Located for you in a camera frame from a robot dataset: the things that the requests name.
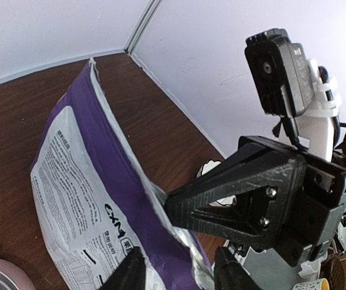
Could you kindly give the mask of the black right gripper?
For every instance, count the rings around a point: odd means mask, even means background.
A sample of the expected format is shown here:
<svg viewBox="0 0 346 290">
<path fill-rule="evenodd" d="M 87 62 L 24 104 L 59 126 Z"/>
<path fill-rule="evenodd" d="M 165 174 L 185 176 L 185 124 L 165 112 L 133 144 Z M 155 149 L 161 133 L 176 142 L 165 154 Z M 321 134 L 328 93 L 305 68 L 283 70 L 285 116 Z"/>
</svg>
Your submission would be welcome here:
<svg viewBox="0 0 346 290">
<path fill-rule="evenodd" d="M 346 157 L 328 162 L 266 137 L 169 193 L 172 225 L 266 250 L 291 267 L 327 251 L 346 208 Z"/>
</svg>

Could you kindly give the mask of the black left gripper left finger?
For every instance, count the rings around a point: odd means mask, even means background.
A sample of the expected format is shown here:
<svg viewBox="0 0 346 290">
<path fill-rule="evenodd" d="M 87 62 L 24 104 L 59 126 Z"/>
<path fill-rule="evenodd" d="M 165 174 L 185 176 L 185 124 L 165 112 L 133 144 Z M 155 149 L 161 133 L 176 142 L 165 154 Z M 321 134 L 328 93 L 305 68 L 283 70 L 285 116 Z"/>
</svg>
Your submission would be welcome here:
<svg viewBox="0 0 346 290">
<path fill-rule="evenodd" d="M 100 289 L 143 290 L 146 288 L 146 263 L 141 248 L 133 247 Z"/>
</svg>

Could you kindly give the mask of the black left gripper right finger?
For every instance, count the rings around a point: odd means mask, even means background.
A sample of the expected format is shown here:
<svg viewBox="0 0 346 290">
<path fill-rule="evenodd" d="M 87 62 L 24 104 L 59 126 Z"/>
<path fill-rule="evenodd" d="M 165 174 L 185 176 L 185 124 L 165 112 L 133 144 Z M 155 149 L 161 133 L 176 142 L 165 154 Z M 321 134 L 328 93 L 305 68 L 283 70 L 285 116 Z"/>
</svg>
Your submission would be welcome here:
<svg viewBox="0 0 346 290">
<path fill-rule="evenodd" d="M 215 290 L 259 290 L 260 287 L 226 247 L 216 249 L 214 261 Z"/>
</svg>

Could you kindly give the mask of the purple puppy food bag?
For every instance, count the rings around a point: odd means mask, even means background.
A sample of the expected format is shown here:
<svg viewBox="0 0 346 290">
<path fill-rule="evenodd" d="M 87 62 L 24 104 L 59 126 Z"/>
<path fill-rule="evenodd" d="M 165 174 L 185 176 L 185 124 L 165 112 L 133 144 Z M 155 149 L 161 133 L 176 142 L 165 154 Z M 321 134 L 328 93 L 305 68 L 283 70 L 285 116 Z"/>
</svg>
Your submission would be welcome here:
<svg viewBox="0 0 346 290">
<path fill-rule="evenodd" d="M 46 249 L 69 289 L 98 289 L 140 248 L 147 289 L 213 289 L 198 239 L 172 226 L 88 60 L 48 117 L 31 185 Z"/>
</svg>

